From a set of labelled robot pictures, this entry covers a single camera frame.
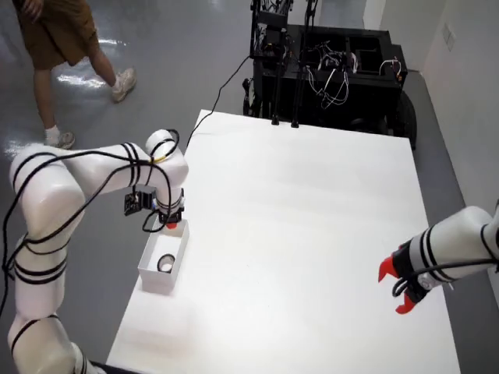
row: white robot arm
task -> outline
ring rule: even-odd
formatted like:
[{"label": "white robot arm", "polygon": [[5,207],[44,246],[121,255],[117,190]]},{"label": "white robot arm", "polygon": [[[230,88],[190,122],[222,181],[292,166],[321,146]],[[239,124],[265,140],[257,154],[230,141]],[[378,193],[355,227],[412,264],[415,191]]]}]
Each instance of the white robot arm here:
[{"label": "white robot arm", "polygon": [[404,293],[396,311],[406,314],[432,288],[491,266],[499,266],[499,203],[494,218],[469,206],[400,245],[381,263],[378,281],[400,278],[393,295]]},{"label": "white robot arm", "polygon": [[[14,269],[16,277],[17,314],[8,340],[19,374],[100,372],[70,342],[56,315],[64,298],[68,243],[88,203],[129,186],[126,215],[147,208],[150,216],[158,214],[161,227],[179,222],[189,168],[176,135],[156,131],[146,143],[147,153],[131,143],[87,151],[35,145],[13,161],[10,180],[28,232],[10,261],[4,254],[2,267]],[[155,187],[156,193],[137,192],[136,185]]]}]

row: white cardboard box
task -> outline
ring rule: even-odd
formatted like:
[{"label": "white cardboard box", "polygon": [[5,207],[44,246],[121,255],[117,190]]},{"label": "white cardboard box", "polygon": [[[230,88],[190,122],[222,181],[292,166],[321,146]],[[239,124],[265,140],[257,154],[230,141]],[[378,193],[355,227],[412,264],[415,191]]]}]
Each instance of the white cardboard box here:
[{"label": "white cardboard box", "polygon": [[[154,227],[156,228],[158,225],[159,222],[156,221]],[[139,273],[144,291],[167,295],[173,290],[188,241],[189,224],[187,220],[179,222],[176,229],[164,228],[149,236],[139,262]],[[170,273],[157,270],[157,262],[163,255],[175,257]]]}]

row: hand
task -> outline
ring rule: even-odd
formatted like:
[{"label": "hand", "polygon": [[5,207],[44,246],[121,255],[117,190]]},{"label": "hand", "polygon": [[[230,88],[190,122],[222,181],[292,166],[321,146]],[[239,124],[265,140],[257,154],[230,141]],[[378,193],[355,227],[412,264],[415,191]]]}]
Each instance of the hand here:
[{"label": "hand", "polygon": [[44,9],[44,0],[24,0],[21,12],[29,16],[33,22],[36,22]]}]

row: brown shorts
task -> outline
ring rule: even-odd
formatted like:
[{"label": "brown shorts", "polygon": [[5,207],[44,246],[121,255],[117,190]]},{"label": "brown shorts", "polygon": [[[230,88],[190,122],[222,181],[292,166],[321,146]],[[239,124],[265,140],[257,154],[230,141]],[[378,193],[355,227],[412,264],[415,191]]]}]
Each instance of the brown shorts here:
[{"label": "brown shorts", "polygon": [[85,0],[45,0],[36,23],[19,8],[17,15],[35,69],[52,69],[66,61],[76,65],[98,46],[94,19]]}]

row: shiny floor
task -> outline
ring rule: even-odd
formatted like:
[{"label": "shiny floor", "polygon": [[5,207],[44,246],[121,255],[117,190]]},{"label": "shiny floor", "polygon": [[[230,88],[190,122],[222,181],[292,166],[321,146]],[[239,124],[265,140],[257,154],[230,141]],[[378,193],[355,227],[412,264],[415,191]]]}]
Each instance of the shiny floor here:
[{"label": "shiny floor", "polygon": [[[362,26],[363,5],[360,0],[354,2],[324,0],[321,22]],[[59,126],[74,131],[79,149],[124,141],[143,145],[155,129],[173,127],[179,130],[185,149],[199,110],[211,108],[219,86],[248,54],[250,0],[89,3],[105,53],[117,69],[135,66],[139,82],[130,97],[114,105],[88,61],[57,68],[53,83]],[[32,94],[30,60],[9,0],[0,0],[0,14],[0,175],[4,175],[0,212],[4,214],[13,196],[7,179],[9,163],[20,148],[40,142],[43,132]],[[225,88],[219,111],[242,112],[241,82],[251,71],[246,63]],[[462,196],[424,80],[411,73],[405,89],[418,115],[416,166],[428,218],[435,224],[463,206]],[[60,316],[86,354],[105,362],[135,284],[147,236],[140,230],[142,217],[123,217],[119,193],[102,196],[86,215],[72,240],[68,292]],[[11,246],[23,230],[18,211],[9,226]],[[446,299],[462,373],[477,368],[481,373],[496,372],[499,312],[487,276],[482,273],[458,282],[454,292],[446,290]],[[13,313],[11,297],[0,320],[2,373],[14,372],[5,342]]]}]

